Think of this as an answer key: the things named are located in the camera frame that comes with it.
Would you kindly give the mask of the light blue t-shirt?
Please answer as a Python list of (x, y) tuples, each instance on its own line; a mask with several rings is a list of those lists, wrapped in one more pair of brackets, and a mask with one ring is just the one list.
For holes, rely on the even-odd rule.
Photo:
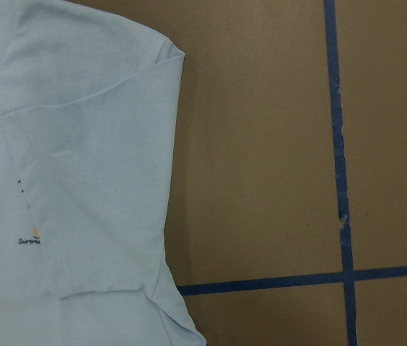
[(205, 345), (165, 260), (184, 53), (0, 1), (0, 345)]

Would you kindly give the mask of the blue tape grid lines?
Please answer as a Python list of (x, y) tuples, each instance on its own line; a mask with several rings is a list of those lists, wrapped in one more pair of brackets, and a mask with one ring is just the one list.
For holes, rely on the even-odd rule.
[(335, 1), (324, 1), (323, 8), (328, 64), (328, 85), (331, 104), (331, 126), (333, 132), (337, 209), (338, 219), (342, 223), (340, 226), (342, 271), (182, 285), (178, 290), (182, 296), (199, 296), (217, 293), (341, 283), (343, 285), (343, 298), (345, 303), (347, 344), (358, 345), (356, 282), (363, 280), (407, 277), (407, 265), (366, 270), (356, 270), (354, 268), (350, 225), (351, 214), (349, 209), (349, 198), (347, 195), (348, 181), (346, 173), (345, 140), (343, 137), (343, 110), (341, 105), (341, 78), (338, 58), (336, 3)]

